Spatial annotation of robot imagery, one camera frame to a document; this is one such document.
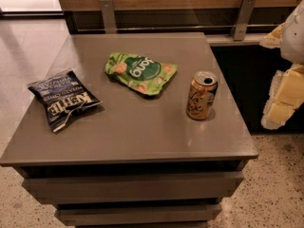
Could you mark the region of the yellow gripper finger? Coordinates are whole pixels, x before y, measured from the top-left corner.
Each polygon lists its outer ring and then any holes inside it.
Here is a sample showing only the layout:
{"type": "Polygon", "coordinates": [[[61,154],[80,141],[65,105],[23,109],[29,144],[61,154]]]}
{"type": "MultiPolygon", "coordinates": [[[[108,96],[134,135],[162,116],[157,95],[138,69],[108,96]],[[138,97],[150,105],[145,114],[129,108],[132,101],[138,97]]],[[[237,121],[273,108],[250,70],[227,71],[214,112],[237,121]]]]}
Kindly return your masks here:
{"type": "Polygon", "coordinates": [[[264,48],[280,48],[283,27],[284,23],[277,26],[270,33],[264,36],[260,40],[259,44],[264,48]]]}

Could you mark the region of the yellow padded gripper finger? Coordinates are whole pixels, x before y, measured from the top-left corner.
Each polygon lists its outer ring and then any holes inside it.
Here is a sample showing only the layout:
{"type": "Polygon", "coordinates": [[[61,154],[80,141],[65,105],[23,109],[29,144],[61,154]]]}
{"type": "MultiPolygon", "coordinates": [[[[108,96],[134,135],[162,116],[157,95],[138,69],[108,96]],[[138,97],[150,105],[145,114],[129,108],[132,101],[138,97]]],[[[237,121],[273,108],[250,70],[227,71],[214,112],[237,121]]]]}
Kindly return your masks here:
{"type": "Polygon", "coordinates": [[[292,64],[285,72],[278,70],[272,79],[261,119],[269,130],[283,126],[304,103],[304,66],[292,64]]]}

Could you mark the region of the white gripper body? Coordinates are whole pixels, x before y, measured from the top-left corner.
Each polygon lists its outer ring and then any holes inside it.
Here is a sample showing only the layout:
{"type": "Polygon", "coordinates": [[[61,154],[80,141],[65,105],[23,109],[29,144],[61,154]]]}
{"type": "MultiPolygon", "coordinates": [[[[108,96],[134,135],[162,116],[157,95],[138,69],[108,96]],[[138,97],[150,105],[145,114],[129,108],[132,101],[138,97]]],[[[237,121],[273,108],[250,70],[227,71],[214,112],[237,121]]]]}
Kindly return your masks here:
{"type": "Polygon", "coordinates": [[[280,51],[284,59],[295,64],[304,64],[304,0],[285,21],[280,51]]]}

